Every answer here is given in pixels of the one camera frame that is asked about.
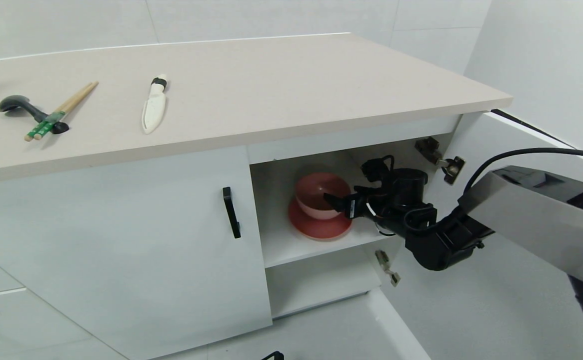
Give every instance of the black ladle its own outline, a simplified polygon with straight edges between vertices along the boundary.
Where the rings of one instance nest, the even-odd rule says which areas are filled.
[[[36,120],[36,123],[39,124],[42,121],[44,121],[47,118],[47,116],[49,116],[48,114],[45,114],[45,112],[38,110],[37,107],[32,105],[31,102],[29,102],[29,98],[26,98],[25,96],[22,95],[7,96],[6,98],[3,98],[3,100],[0,102],[1,113],[10,112],[12,110],[19,108],[24,109],[24,111],[31,114],[31,116],[33,116],[33,120]],[[67,125],[67,123],[58,121],[57,123],[54,123],[53,127],[51,128],[51,133],[62,134],[64,132],[67,132],[67,130],[69,129],[70,126]]]

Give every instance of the red plate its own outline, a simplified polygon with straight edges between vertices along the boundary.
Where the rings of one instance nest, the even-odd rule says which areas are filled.
[[[352,219],[339,214],[331,219],[314,219],[301,210],[296,198],[292,198],[287,208],[289,221],[296,230],[306,237],[319,242],[336,240],[352,228]]]

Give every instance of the black cable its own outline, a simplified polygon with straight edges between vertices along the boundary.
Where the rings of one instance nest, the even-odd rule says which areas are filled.
[[[403,226],[405,226],[405,228],[407,230],[413,231],[415,233],[421,233],[423,231],[428,231],[428,230],[431,230],[431,229],[435,228],[438,225],[438,223],[434,223],[433,225],[429,225],[426,228],[413,227],[412,225],[410,225],[408,223],[408,216],[410,216],[410,214],[415,213],[415,212],[421,212],[422,210],[429,210],[429,209],[431,209],[433,207],[434,207],[434,205],[432,205],[431,203],[428,203],[425,207],[418,207],[417,209],[411,209],[411,210],[409,210],[403,216]]]
[[[577,150],[575,148],[558,148],[558,147],[521,148],[519,150],[500,153],[483,162],[483,164],[469,178],[467,184],[465,185],[465,190],[462,193],[465,194],[468,191],[470,191],[470,189],[474,185],[474,182],[476,182],[476,179],[479,178],[481,173],[483,173],[483,171],[485,171],[485,169],[488,168],[488,166],[490,166],[493,162],[497,162],[498,160],[504,158],[513,157],[514,155],[539,154],[539,153],[577,155],[578,157],[583,157],[583,150]]]

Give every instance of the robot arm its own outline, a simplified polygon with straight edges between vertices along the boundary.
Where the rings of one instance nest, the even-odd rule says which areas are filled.
[[[367,180],[380,181],[380,187],[354,186],[354,194],[345,198],[324,194],[325,200],[350,219],[365,217],[401,235],[418,263],[432,271],[442,271],[469,258],[474,249],[484,247],[486,237],[496,232],[583,281],[583,182],[507,166],[490,171],[472,186],[493,162],[488,161],[470,180],[458,207],[437,222],[436,208],[422,201],[427,174],[410,168],[394,169],[393,165],[388,168],[385,160],[389,158],[394,162],[388,155],[362,166]]]

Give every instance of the drawer handle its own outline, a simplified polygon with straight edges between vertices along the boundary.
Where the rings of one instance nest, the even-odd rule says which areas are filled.
[[[227,216],[229,217],[231,230],[234,232],[234,239],[239,239],[241,237],[241,223],[236,219],[236,211],[234,210],[234,203],[232,202],[231,187],[223,187],[222,199],[225,201],[225,209],[227,209]]]
[[[280,351],[274,351],[273,353],[270,353],[263,360],[271,360],[272,358],[273,358],[273,360],[285,360],[285,356]]]

